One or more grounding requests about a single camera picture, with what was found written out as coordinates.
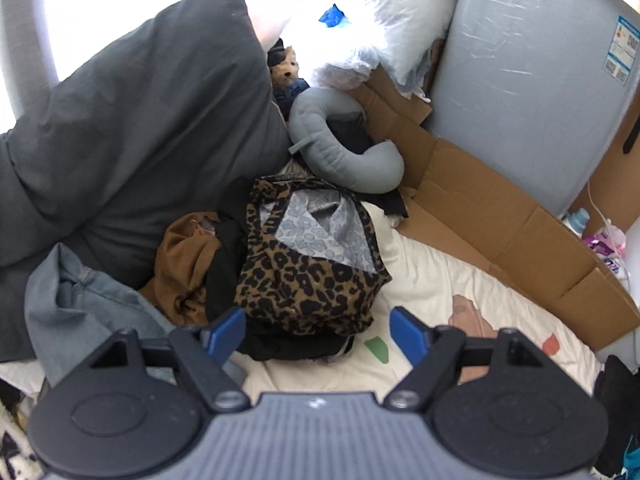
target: leopard print clothing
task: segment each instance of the leopard print clothing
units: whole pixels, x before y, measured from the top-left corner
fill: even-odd
[[[357,211],[355,221],[364,229],[374,272],[302,254],[276,238],[292,194],[298,190],[338,191],[353,202]],[[260,220],[261,205],[270,208],[273,205],[264,222]],[[235,302],[249,318],[279,326],[294,335],[330,330],[351,336],[371,325],[373,301],[391,276],[380,257],[371,218],[349,191],[315,178],[258,179],[246,208],[246,220],[248,256]]]

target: gray refrigerator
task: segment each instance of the gray refrigerator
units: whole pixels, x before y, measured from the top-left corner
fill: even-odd
[[[639,29],[622,0],[459,0],[426,126],[562,214],[634,96]]]

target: neck pillow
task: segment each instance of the neck pillow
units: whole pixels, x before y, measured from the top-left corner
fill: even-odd
[[[326,124],[327,119],[365,119],[353,97],[339,90],[309,88],[296,97],[289,115],[289,136],[316,176],[360,193],[381,194],[400,184],[404,161],[390,140],[380,142],[361,155],[341,145]]]

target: gray gripper base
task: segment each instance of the gray gripper base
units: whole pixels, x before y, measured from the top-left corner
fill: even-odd
[[[49,480],[59,477],[48,476]],[[490,480],[449,454],[420,416],[373,394],[264,394],[215,418],[189,456],[157,480]],[[589,480],[577,472],[562,480]]]

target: teddy bear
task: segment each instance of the teddy bear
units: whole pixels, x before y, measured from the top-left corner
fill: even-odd
[[[289,120],[289,112],[294,99],[309,85],[298,76],[298,62],[293,47],[284,47],[282,38],[267,52],[267,66],[271,73],[273,97],[280,108],[285,121]]]

